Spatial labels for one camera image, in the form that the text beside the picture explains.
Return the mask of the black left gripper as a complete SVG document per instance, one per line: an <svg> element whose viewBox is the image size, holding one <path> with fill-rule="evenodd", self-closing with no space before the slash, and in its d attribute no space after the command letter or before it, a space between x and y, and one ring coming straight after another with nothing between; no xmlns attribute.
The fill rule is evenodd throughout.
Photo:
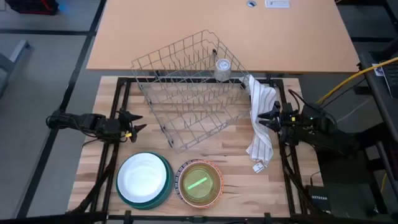
<svg viewBox="0 0 398 224"><path fill-rule="evenodd" d="M147 125L141 124L134 126L132 122L142 119L143 116L131 114L126 110L119 110L117 111L117 114L117 119L106 118L104 121L100 122L99 128L96 130L96 138L105 141L121 140L126 138L131 142L136 142L138 132L144 129Z"/></svg>

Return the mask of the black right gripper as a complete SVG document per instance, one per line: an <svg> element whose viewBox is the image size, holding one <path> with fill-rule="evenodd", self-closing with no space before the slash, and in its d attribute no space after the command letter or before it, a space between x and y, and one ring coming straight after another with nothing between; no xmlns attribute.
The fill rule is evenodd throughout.
<svg viewBox="0 0 398 224"><path fill-rule="evenodd" d="M299 124L299 111L294 110L291 103L283 103L283 109L280 114L280 102L275 101L272 109L268 112L259 114L261 119L259 123L274 132L279 132L279 140L289 146L297 146L299 139L297 137L297 126Z"/></svg>

